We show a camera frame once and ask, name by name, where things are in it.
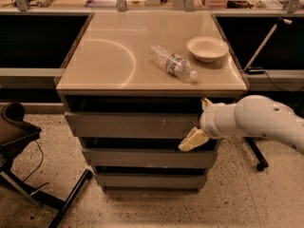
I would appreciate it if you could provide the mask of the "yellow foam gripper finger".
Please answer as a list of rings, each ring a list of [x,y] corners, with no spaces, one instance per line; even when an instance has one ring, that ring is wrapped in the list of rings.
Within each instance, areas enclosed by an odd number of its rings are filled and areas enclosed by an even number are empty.
[[[209,137],[201,128],[193,127],[188,135],[179,144],[179,150],[183,152],[191,151],[209,141]]]
[[[207,99],[207,98],[203,98],[201,100],[201,106],[202,106],[202,110],[206,110],[208,106],[212,105],[213,103]]]

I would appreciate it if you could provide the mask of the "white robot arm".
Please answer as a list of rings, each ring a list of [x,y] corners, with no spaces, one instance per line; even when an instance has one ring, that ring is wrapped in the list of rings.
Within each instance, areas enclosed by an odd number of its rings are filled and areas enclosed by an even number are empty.
[[[202,100],[199,127],[193,127],[179,150],[190,151],[211,139],[264,138],[286,144],[304,154],[304,119],[285,104],[261,95],[242,98],[234,104]]]

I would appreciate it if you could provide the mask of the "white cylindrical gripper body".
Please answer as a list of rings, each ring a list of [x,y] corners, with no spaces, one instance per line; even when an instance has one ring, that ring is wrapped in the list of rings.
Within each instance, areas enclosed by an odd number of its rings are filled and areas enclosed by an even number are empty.
[[[199,123],[211,139],[233,136],[237,132],[235,104],[204,104]]]

